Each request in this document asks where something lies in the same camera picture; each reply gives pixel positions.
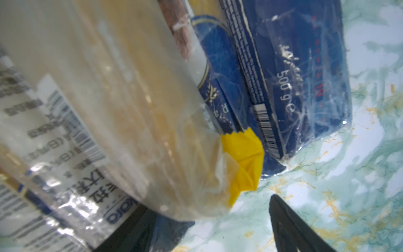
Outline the yellow top spaghetti bag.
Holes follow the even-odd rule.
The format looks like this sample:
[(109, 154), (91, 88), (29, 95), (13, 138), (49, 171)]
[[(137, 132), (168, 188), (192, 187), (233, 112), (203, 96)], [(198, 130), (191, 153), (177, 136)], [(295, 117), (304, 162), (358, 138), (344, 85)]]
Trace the yellow top spaghetti bag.
[(223, 216), (257, 189), (260, 140), (218, 129), (157, 1), (1, 1), (1, 45), (24, 96), (3, 100), (1, 143), (30, 165), (62, 133), (178, 221)]

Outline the clear white-label spaghetti bag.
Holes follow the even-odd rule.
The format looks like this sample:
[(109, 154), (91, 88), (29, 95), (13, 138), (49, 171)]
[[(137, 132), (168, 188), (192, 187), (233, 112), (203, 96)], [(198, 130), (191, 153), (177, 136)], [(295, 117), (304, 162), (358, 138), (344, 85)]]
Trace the clear white-label spaghetti bag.
[(21, 182), (92, 247), (127, 251), (147, 209), (104, 174), (107, 157), (55, 80), (32, 90), (1, 53), (1, 156)]

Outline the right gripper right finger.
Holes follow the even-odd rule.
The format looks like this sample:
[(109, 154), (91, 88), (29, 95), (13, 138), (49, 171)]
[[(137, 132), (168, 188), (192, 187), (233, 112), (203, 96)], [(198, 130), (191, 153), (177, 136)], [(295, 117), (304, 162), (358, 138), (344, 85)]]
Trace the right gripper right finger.
[(278, 252), (335, 252), (277, 194), (270, 198), (269, 214)]

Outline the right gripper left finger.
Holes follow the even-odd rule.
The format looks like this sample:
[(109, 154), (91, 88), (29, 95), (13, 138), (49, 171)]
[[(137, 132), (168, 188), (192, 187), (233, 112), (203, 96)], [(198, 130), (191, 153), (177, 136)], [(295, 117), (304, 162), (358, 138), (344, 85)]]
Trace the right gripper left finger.
[(172, 252), (195, 222), (179, 222), (143, 205), (95, 252)]

